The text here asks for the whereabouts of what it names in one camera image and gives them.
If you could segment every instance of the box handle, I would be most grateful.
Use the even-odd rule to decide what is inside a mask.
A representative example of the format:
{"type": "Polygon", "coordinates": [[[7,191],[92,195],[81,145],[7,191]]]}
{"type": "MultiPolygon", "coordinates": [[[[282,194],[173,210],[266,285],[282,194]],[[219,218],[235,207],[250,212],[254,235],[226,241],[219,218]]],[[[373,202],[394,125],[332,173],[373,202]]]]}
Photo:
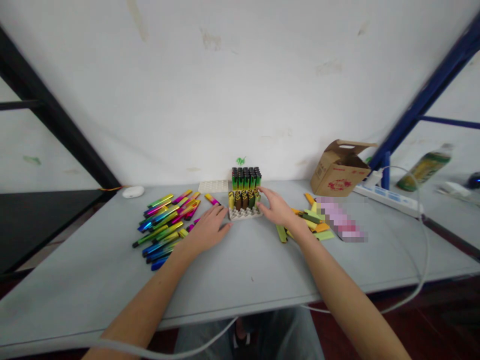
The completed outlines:
{"type": "Polygon", "coordinates": [[[349,154],[355,154],[358,155],[360,154],[363,150],[366,148],[370,147],[377,147],[378,145],[376,143],[370,143],[370,142],[357,142],[357,141],[348,141],[348,140],[340,140],[337,139],[333,141],[328,147],[325,149],[325,151],[335,151],[336,153],[339,153],[343,156],[349,155],[349,154]]]}

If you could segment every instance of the white foam tray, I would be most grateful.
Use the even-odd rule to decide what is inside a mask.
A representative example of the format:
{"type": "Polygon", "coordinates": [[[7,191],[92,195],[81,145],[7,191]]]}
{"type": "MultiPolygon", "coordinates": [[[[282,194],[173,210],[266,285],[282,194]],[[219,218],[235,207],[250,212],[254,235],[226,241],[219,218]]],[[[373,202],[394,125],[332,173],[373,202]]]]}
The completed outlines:
{"type": "Polygon", "coordinates": [[[260,211],[259,208],[254,206],[253,208],[246,208],[246,210],[240,209],[228,209],[228,215],[231,221],[238,221],[238,220],[247,220],[253,218],[259,218],[264,214],[260,211]]]}
{"type": "Polygon", "coordinates": [[[201,194],[228,193],[229,181],[228,180],[202,181],[198,186],[198,192],[201,194]]]}

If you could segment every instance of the forearm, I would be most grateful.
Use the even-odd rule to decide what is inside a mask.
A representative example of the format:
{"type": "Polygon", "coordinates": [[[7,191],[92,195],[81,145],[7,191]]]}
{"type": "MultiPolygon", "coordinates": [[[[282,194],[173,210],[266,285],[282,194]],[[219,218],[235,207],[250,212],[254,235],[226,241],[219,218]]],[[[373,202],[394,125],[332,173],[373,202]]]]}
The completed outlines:
{"type": "MultiPolygon", "coordinates": [[[[146,348],[152,339],[180,278],[195,259],[188,249],[179,248],[130,301],[103,332],[103,339],[146,348]]],[[[114,350],[93,348],[84,359],[138,359],[114,350]]]]}
{"type": "Polygon", "coordinates": [[[289,228],[323,301],[363,359],[409,359],[377,308],[301,221],[289,228]]]}

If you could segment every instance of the green bottle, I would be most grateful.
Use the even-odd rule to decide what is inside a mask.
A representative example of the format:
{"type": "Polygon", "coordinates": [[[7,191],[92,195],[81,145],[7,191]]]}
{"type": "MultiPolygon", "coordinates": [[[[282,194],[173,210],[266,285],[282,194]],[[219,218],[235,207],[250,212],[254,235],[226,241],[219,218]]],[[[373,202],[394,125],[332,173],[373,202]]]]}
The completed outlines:
{"type": "MultiPolygon", "coordinates": [[[[430,151],[422,156],[422,158],[410,170],[418,181],[418,184],[424,184],[438,170],[447,165],[452,158],[453,149],[453,144],[444,143],[441,148],[430,151]]],[[[396,186],[408,192],[414,192],[417,189],[415,181],[408,174],[402,177],[400,181],[396,183],[396,186]]]]}

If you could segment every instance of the gray pants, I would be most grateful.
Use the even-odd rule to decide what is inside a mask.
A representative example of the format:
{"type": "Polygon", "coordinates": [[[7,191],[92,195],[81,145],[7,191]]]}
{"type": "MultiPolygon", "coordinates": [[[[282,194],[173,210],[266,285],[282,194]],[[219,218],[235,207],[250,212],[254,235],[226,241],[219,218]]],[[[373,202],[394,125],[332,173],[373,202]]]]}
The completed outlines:
{"type": "MultiPolygon", "coordinates": [[[[310,311],[302,307],[264,312],[242,317],[247,332],[258,330],[260,359],[325,360],[310,311]]],[[[196,349],[220,333],[231,320],[181,327],[175,353],[196,349]]],[[[201,353],[188,359],[233,360],[235,324],[201,353]]]]}

